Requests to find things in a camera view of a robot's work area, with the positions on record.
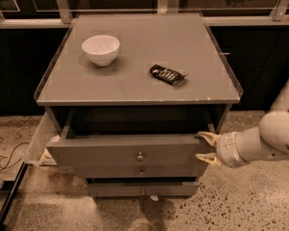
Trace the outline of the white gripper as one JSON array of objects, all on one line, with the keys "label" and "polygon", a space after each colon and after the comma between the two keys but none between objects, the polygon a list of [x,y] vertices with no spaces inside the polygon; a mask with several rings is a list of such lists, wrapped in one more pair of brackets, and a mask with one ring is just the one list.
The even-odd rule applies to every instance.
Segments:
[{"label": "white gripper", "polygon": [[217,135],[211,132],[199,131],[197,133],[198,138],[205,139],[210,145],[216,146],[215,153],[206,153],[196,155],[196,158],[214,166],[221,166],[222,163],[229,167],[242,167],[247,162],[240,156],[235,139],[238,132],[230,132],[223,135]]}]

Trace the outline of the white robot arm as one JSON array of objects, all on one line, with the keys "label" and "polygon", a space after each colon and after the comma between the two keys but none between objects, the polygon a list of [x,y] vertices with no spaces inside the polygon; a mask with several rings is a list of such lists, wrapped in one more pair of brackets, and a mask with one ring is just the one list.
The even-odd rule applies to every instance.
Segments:
[{"label": "white robot arm", "polygon": [[223,135],[198,132],[197,136],[216,148],[196,155],[207,164],[242,167],[253,161],[289,160],[289,79],[256,127]]}]

